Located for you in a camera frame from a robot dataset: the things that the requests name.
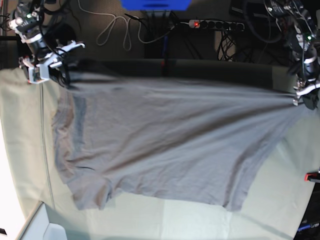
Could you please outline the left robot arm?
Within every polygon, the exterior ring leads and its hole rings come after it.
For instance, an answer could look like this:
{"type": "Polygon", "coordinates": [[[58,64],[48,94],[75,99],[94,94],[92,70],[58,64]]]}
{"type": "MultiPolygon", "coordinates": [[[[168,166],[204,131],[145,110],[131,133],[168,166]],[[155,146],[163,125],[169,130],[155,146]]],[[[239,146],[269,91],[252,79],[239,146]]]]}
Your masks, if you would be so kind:
{"type": "Polygon", "coordinates": [[[320,36],[312,16],[300,0],[265,0],[265,8],[275,19],[294,62],[287,74],[296,77],[293,104],[302,102],[315,110],[320,92],[320,36]]]}

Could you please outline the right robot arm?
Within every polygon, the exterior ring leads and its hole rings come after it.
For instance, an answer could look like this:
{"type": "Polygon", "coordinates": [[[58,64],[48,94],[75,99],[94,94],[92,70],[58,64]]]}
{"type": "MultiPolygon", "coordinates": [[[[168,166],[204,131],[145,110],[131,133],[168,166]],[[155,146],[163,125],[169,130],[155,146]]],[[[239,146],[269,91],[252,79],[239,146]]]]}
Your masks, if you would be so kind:
{"type": "Polygon", "coordinates": [[[10,14],[8,27],[14,31],[28,52],[19,57],[19,67],[30,84],[54,81],[62,87],[71,82],[70,53],[85,48],[76,41],[73,28],[66,23],[72,13],[70,1],[66,0],[56,10],[46,8],[46,0],[20,0],[10,14]]]}

